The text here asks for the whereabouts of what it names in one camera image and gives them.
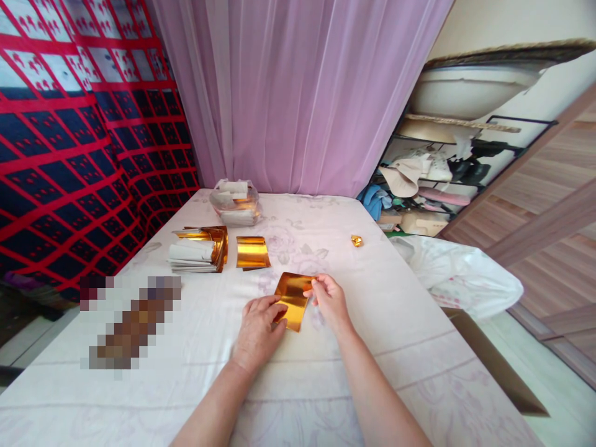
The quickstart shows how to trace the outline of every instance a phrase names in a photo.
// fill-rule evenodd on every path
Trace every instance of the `white tablecloth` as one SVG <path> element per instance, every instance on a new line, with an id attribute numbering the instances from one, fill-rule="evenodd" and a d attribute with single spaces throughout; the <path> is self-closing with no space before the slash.
<path id="1" fill-rule="evenodd" d="M 0 396 L 2 445 L 165 445 L 226 360 L 245 303 L 271 294 L 284 271 L 329 273 L 393 387 L 435 446 L 539 445 L 362 205 L 344 197 L 262 194 L 263 218 L 230 228 L 222 274 L 183 277 L 182 299 L 131 371 L 89 371 L 89 346 L 148 276 L 170 276 L 172 230 L 217 225 L 209 190 L 195 196 L 137 253 L 97 310 L 81 314 Z M 364 239 L 356 248 L 351 234 Z M 265 236 L 270 269 L 236 267 L 236 236 Z M 345 371 L 318 309 L 288 331 L 254 384 L 232 445 L 360 445 Z"/>

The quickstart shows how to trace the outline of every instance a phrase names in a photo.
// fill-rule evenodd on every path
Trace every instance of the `white basin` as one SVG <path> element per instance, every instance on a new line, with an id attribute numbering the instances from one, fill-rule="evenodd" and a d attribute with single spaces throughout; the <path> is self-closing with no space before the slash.
<path id="1" fill-rule="evenodd" d="M 540 70 L 519 66 L 457 66 L 422 73 L 412 93 L 412 112 L 475 120 L 540 79 Z"/>

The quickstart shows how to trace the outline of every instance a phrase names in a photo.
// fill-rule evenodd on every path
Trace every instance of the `wooden door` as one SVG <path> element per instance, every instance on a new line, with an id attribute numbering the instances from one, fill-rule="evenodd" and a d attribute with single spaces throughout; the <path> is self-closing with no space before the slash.
<path id="1" fill-rule="evenodd" d="M 441 236 L 516 275 L 510 313 L 596 388 L 596 84 L 559 121 Z"/>

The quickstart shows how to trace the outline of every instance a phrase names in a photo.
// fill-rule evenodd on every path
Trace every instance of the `blue cloth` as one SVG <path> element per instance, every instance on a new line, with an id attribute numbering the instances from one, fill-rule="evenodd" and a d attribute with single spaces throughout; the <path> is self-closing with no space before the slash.
<path id="1" fill-rule="evenodd" d="M 389 201 L 389 206 L 387 206 L 387 196 L 388 194 L 386 191 L 383 191 L 379 185 L 373 184 L 370 185 L 368 189 L 363 190 L 357 198 L 362 201 L 362 205 L 364 205 L 368 214 L 370 214 L 374 220 L 379 220 L 381 218 L 381 210 L 383 208 L 391 207 L 391 200 Z"/>

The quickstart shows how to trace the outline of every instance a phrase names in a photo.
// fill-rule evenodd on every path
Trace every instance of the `plastic bag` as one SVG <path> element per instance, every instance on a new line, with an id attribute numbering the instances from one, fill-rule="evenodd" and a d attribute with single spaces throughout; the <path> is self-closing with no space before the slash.
<path id="1" fill-rule="evenodd" d="M 390 241 L 443 307 L 482 320 L 508 309 L 523 294 L 520 280 L 479 248 L 424 236 Z"/>
<path id="2" fill-rule="evenodd" d="M 228 227 L 252 227 L 261 217 L 259 193 L 250 180 L 220 180 L 209 202 Z"/>

